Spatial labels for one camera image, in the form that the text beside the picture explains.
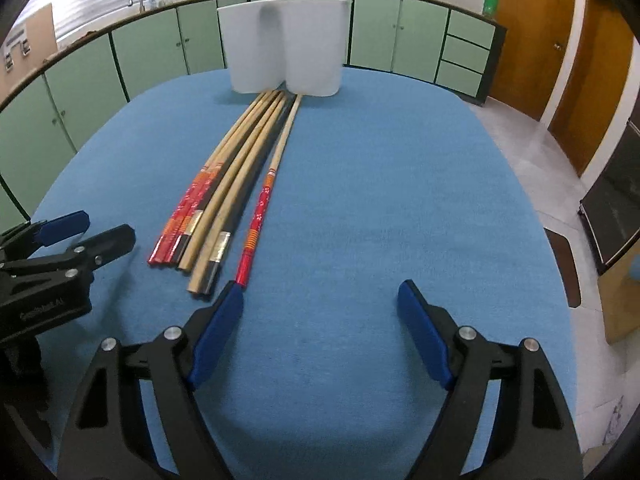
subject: tiled floor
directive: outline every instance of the tiled floor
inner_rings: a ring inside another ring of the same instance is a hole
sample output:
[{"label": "tiled floor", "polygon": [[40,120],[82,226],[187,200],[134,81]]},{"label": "tiled floor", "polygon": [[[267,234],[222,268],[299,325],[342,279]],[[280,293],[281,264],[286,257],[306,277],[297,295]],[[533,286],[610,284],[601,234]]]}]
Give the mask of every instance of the tiled floor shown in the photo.
[{"label": "tiled floor", "polygon": [[[492,99],[483,108],[469,106],[507,158],[542,225],[565,236],[571,245],[582,293],[582,305],[569,309],[577,361],[575,424],[583,451],[599,446],[625,391],[627,342],[609,346],[605,341],[598,275],[576,213],[587,190],[539,122]],[[640,352],[636,353],[640,361]],[[625,410],[627,419],[633,409]]]}]

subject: green bottle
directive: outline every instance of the green bottle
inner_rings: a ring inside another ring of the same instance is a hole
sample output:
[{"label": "green bottle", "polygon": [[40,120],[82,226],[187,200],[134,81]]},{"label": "green bottle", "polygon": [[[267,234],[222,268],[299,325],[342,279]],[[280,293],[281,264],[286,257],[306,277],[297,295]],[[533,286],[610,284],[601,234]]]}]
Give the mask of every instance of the green bottle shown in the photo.
[{"label": "green bottle", "polygon": [[484,6],[482,6],[482,15],[486,18],[493,18],[495,11],[498,8],[498,0],[484,0]]}]

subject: blue tablecloth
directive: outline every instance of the blue tablecloth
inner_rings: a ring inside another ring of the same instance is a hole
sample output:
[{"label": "blue tablecloth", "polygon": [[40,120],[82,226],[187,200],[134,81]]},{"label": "blue tablecloth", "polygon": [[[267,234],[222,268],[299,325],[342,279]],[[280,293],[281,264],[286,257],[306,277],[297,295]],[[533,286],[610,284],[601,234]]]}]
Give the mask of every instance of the blue tablecloth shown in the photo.
[{"label": "blue tablecloth", "polygon": [[[92,313],[40,337],[56,446],[105,336],[144,342],[202,306],[185,291],[187,277],[145,261],[191,179],[253,97],[234,94],[226,71],[147,91],[87,142],[40,205],[35,219],[85,209],[88,235],[126,222],[138,237],[130,255],[95,273]],[[221,283],[235,275],[256,198]],[[236,478],[404,478],[445,398],[396,313],[407,278],[488,339],[537,338],[573,407],[562,282],[500,151],[452,93],[345,69],[337,95],[303,100],[244,316],[196,394]],[[147,383],[143,393],[154,445],[171,468]],[[468,466],[482,459],[496,399],[491,387]]]}]

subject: table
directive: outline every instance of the table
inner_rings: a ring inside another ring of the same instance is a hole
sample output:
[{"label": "table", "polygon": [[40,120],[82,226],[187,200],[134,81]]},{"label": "table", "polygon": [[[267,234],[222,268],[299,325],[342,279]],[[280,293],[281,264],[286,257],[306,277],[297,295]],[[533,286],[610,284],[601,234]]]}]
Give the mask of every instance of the table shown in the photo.
[{"label": "table", "polygon": [[[92,313],[40,336],[56,446],[105,336],[148,341],[202,306],[185,291],[186,276],[145,261],[191,179],[253,97],[234,94],[226,71],[139,95],[85,144],[34,215],[83,208],[92,220],[87,236],[126,222],[138,238],[130,255],[95,273]],[[257,191],[221,283],[235,275]],[[303,100],[244,315],[196,393],[237,479],[404,478],[445,398],[396,313],[407,278],[487,339],[537,338],[574,406],[562,281],[500,151],[452,93],[344,69],[338,94]],[[482,459],[496,386],[468,466]],[[147,383],[143,395],[159,459],[171,468]]]}]

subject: screw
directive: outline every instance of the screw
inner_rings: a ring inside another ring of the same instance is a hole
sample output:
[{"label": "screw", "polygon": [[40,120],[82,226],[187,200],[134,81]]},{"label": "screw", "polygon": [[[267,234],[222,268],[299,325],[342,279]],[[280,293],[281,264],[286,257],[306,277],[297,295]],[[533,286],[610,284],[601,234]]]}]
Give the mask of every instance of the screw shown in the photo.
[{"label": "screw", "polygon": [[540,349],[540,343],[532,337],[528,337],[524,340],[524,348],[529,350],[529,352],[537,352]]},{"label": "screw", "polygon": [[466,341],[473,341],[476,335],[478,335],[478,332],[470,326],[461,326],[458,330],[458,335]]},{"label": "screw", "polygon": [[116,348],[117,341],[113,337],[108,337],[107,339],[103,339],[100,343],[100,348],[102,348],[105,352],[110,352],[114,348]]},{"label": "screw", "polygon": [[164,331],[164,338],[169,341],[175,341],[182,335],[182,329],[179,326],[170,326]]}]

